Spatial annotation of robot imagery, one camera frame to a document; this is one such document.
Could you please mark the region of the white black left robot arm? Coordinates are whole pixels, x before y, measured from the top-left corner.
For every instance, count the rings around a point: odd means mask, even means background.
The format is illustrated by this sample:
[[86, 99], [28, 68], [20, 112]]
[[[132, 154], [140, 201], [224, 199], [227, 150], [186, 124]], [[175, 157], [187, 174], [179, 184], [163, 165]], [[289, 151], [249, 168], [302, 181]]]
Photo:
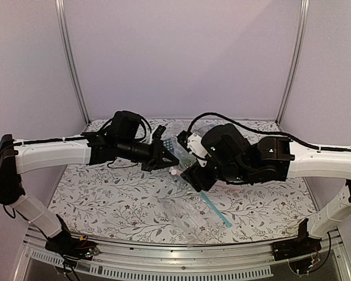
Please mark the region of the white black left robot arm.
[[140, 164], [144, 172], [167, 169], [179, 163], [161, 136], [163, 125], [152, 129], [140, 114], [117, 111], [99, 129], [48, 139], [16, 139], [7, 133], [0, 139], [0, 205], [13, 209], [35, 226], [46, 239], [46, 249], [63, 258], [90, 260], [99, 252], [87, 237], [75, 238], [64, 220], [50, 211], [42, 199], [26, 191], [23, 178], [40, 172], [61, 175], [68, 165], [100, 165], [118, 159]]

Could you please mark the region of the clear pink zipper bag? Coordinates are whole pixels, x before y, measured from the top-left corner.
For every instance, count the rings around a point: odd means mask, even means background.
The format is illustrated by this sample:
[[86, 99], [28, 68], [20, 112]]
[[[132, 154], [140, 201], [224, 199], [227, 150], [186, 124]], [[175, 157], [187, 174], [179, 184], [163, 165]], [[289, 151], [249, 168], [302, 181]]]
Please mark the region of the clear pink zipper bag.
[[[174, 181], [178, 181], [182, 184], [187, 184], [187, 182], [181, 177], [181, 173], [187, 168], [191, 167], [198, 160], [189, 154], [177, 140], [177, 136], [182, 132], [186, 131], [190, 120], [187, 119], [159, 119], [159, 125], [166, 127], [165, 133], [163, 135], [164, 143], [167, 145], [167, 141], [171, 142], [170, 152], [179, 159], [179, 164], [169, 168], [169, 173], [171, 174]], [[250, 121], [243, 120], [238, 121], [242, 125], [258, 130], [258, 131], [276, 131], [278, 129], [277, 125], [270, 121]], [[217, 125], [224, 125], [229, 123], [223, 119], [201, 119], [194, 124], [191, 132], [196, 133], [202, 137], [206, 132]]]

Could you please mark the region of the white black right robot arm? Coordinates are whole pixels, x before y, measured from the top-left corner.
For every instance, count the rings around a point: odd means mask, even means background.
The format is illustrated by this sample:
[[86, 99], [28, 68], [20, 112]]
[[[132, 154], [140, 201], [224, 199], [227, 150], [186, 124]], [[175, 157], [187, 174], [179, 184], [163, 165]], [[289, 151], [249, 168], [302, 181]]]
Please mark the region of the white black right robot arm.
[[271, 246], [276, 261], [319, 251], [324, 235], [351, 215], [351, 146], [310, 144], [285, 132], [262, 132], [251, 144], [242, 129], [242, 124], [226, 118], [225, 124], [204, 135], [191, 128], [179, 133], [178, 143], [196, 158], [182, 178], [199, 192], [217, 181], [238, 186], [303, 177], [345, 179], [336, 197], [298, 224], [295, 238]]

